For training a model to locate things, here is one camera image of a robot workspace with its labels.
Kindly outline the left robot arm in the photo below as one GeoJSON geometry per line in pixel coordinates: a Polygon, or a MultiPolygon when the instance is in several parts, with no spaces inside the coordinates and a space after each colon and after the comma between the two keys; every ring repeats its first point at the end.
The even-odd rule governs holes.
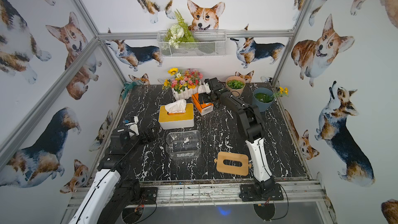
{"type": "Polygon", "coordinates": [[[99,162],[95,179],[71,224],[114,224],[130,205],[156,203],[158,189],[140,187],[138,179],[129,179],[128,157],[155,141],[155,128],[139,131],[134,125],[116,128],[99,162]]]}

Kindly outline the orange tissue paper pack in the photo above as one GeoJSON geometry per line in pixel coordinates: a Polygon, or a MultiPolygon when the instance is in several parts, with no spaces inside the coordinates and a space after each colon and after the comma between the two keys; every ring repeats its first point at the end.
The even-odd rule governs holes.
{"type": "Polygon", "coordinates": [[[168,105],[165,105],[165,110],[169,115],[183,114],[186,112],[186,106],[187,106],[186,100],[181,99],[173,103],[170,103],[168,105]]]}

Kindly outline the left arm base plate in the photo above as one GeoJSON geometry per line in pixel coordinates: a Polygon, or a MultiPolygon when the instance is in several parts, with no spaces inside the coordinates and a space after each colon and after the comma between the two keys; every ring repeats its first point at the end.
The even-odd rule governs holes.
{"type": "Polygon", "coordinates": [[[114,191],[111,198],[112,203],[127,205],[140,205],[151,200],[156,201],[158,194],[157,187],[144,188],[119,188],[114,191]]]}

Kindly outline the yellow tissue box lid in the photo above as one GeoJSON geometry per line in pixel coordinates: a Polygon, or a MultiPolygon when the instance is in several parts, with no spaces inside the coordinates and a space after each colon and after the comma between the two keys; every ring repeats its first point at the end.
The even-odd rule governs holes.
{"type": "Polygon", "coordinates": [[[160,107],[159,119],[160,123],[173,122],[173,121],[183,121],[183,120],[193,120],[194,119],[194,106],[192,103],[187,103],[186,111],[184,113],[173,113],[165,109],[165,105],[160,107]]]}

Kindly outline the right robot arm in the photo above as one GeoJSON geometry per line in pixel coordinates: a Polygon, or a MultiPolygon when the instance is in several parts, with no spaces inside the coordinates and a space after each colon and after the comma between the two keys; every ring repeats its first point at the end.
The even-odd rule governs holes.
{"type": "Polygon", "coordinates": [[[264,149],[265,125],[257,106],[245,103],[224,87],[217,78],[206,79],[198,90],[200,103],[220,103],[236,115],[239,134],[246,142],[254,167],[254,188],[258,197],[270,193],[275,180],[264,149]]]}

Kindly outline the wooden tissue box lid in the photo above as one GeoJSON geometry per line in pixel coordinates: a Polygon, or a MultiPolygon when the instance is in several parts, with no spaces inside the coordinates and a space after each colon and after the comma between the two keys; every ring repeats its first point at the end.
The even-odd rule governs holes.
{"type": "Polygon", "coordinates": [[[240,176],[247,176],[252,167],[247,155],[222,151],[218,153],[214,163],[218,172],[240,176]]]}

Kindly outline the clear plastic tissue box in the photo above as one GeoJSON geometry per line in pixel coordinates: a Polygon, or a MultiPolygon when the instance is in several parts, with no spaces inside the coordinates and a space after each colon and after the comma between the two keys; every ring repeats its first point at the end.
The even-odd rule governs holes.
{"type": "Polygon", "coordinates": [[[171,132],[166,137],[166,152],[174,160],[196,159],[201,154],[202,139],[198,130],[171,132]]]}

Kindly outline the white tissue box base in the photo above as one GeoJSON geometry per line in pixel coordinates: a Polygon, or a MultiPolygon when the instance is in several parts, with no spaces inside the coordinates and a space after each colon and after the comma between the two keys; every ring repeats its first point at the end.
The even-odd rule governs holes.
{"type": "Polygon", "coordinates": [[[161,128],[164,130],[191,128],[191,127],[194,127],[194,119],[164,121],[164,122],[159,121],[159,124],[160,124],[161,128]]]}

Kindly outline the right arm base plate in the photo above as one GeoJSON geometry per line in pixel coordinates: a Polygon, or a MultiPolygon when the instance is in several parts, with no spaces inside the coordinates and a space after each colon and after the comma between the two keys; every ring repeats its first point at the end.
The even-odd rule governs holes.
{"type": "Polygon", "coordinates": [[[282,201],[284,193],[280,184],[274,184],[263,189],[258,183],[240,185],[239,197],[243,202],[282,201]]]}

